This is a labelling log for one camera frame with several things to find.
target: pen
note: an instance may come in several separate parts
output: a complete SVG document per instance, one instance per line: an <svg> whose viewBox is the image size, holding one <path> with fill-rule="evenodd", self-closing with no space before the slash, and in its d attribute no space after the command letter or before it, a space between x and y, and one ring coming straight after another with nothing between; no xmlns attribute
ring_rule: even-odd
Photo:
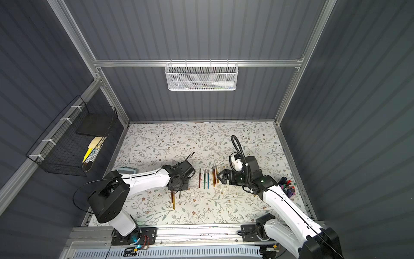
<svg viewBox="0 0 414 259"><path fill-rule="evenodd" d="M198 173L198 188L200 189L200 184L201 184L201 167L200 168L200 172Z"/></svg>

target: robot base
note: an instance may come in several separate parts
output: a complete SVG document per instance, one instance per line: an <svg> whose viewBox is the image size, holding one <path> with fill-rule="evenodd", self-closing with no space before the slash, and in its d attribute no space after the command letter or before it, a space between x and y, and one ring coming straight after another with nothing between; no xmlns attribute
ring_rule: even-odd
<svg viewBox="0 0 414 259"><path fill-rule="evenodd" d="M149 238L149 241L147 239L146 244L155 244L156 232L157 232L157 228L139 228L138 227L134 231L132 231L130 234L128 234L126 237L124 237L121 234L119 234L119 232L116 229L114 229L111 244L112 245L131 245L135 243L139 237L141 237L141 239L135 245L137 244L143 245L145 242L145 237L143 235L146 235Z"/></svg>

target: white wire basket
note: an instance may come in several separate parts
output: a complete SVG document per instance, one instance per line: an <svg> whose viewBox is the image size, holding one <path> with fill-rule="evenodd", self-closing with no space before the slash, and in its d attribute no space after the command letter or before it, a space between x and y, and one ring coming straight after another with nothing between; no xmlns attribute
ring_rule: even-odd
<svg viewBox="0 0 414 259"><path fill-rule="evenodd" d="M168 89L171 91L234 91L237 64L221 67L165 66Z"/></svg>

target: black cable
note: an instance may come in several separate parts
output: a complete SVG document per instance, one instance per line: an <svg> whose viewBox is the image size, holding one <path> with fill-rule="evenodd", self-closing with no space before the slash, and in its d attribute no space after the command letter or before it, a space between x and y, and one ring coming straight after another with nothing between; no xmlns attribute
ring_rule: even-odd
<svg viewBox="0 0 414 259"><path fill-rule="evenodd" d="M247 234L251 234L251 233L254 233L254 232L256 232L256 229L253 229L252 231L249 231L249 232L246 232L246 231L243 231L243 230L239 230L239 231L237 231L237 234L239 236L245 236Z"/></svg>
<svg viewBox="0 0 414 259"><path fill-rule="evenodd" d="M281 253L280 255L276 256L274 259L281 257L286 251L287 251L287 249L285 248L285 250L283 251L283 253Z"/></svg>
<svg viewBox="0 0 414 259"><path fill-rule="evenodd" d="M137 175L137 176L126 177L126 178L121 178L121 179L137 178L137 177L142 177L142 176L147 176L147 175L153 175L153 174L155 174L155 173L146 174L146 175Z"/></svg>
<svg viewBox="0 0 414 259"><path fill-rule="evenodd" d="M84 187L85 185L87 185L87 184L91 184L91 183L94 183L94 182L100 182L100 181L110 181L110 179L100 179L100 180L95 180L95 181L90 181L90 182L87 182L87 183L85 183L84 185L82 185L82 186L80 186L74 193L73 193L73 196L72 196L72 202L73 202L73 205L75 205L75 207L76 208L78 208L78 209L80 209L81 211L84 211L84 212L87 212L87 213L90 213L90 214L94 214L95 215L95 213L93 213L93 212L91 212L91 211L86 211L86 210L84 210L84 209L81 209L81 208L79 208L78 207L78 205L76 205L76 203L75 203L75 194L77 193L77 191L78 190L80 190L82 187Z"/></svg>
<svg viewBox="0 0 414 259"><path fill-rule="evenodd" d="M109 246L109 249L108 249L108 251L106 252L106 256L105 256L105 259L108 257L108 254L109 254L109 251L111 250L111 247L112 247L112 243L111 243L111 245Z"/></svg>
<svg viewBox="0 0 414 259"><path fill-rule="evenodd" d="M244 179L244 184L246 186L248 186L251 183L251 181L250 181L250 175L248 173L248 169L247 169L247 166L246 166L247 161L246 161L246 157L244 156L243 147L241 146L240 141L238 140L238 138L235 135L231 135L231 142L233 143L233 146L236 149L236 151L241 156L241 162L243 164L243 170L246 174L246 177Z"/></svg>
<svg viewBox="0 0 414 259"><path fill-rule="evenodd" d="M195 174L195 169L194 169L194 171L193 171L193 174L192 174L191 176L188 176L187 178L188 178L188 179L190 179L191 177L193 177L193 176L194 176L194 174Z"/></svg>
<svg viewBox="0 0 414 259"><path fill-rule="evenodd" d="M121 178L121 179L129 179L129 178L136 178L136 177L142 177L142 176L147 176L147 175L153 175L153 174L155 174L155 173L158 173L161 169L162 169L162 167L163 167L163 165L156 171L156 172L153 172L153 173L151 173L151 174L146 174L146 175L137 175L137 176L132 176L132 177L126 177L126 178Z"/></svg>
<svg viewBox="0 0 414 259"><path fill-rule="evenodd" d="M319 234L318 234L318 232L316 232L304 219L303 219L303 217L301 217L301 215L295 210L295 209L293 209L293 207L286 201L286 199L285 198L283 198L282 196L280 196L277 192L275 192L275 191L273 191L273 190L270 190L270 189L267 189L268 191L272 191L272 192L274 192L277 196L279 196L284 202L286 202L286 204L287 205L289 205L289 207L301 218L301 220L303 220L303 222L306 224L306 225L308 225L308 227L311 229L311 230L313 230L315 233L316 233L316 235L318 235L319 236L319 238L323 241L323 242L325 242L325 244L330 248L330 249L332 249L332 251L334 251L335 253L337 253L340 257L342 257L343 259L345 259L340 253L338 253L335 249L333 249L333 247L332 246L330 246Z"/></svg>
<svg viewBox="0 0 414 259"><path fill-rule="evenodd" d="M189 154L189 156L187 156L187 158L184 161L187 161L188 158L190 158L195 152Z"/></svg>

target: black wire basket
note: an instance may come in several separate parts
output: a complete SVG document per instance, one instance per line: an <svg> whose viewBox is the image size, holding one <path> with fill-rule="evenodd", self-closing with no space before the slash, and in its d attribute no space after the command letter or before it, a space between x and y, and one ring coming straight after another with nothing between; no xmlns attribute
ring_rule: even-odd
<svg viewBox="0 0 414 259"><path fill-rule="evenodd" d="M112 106L82 102L62 118L62 125L47 139L48 128L33 144L26 156L47 173L86 176L118 119ZM98 143L89 152L91 141Z"/></svg>

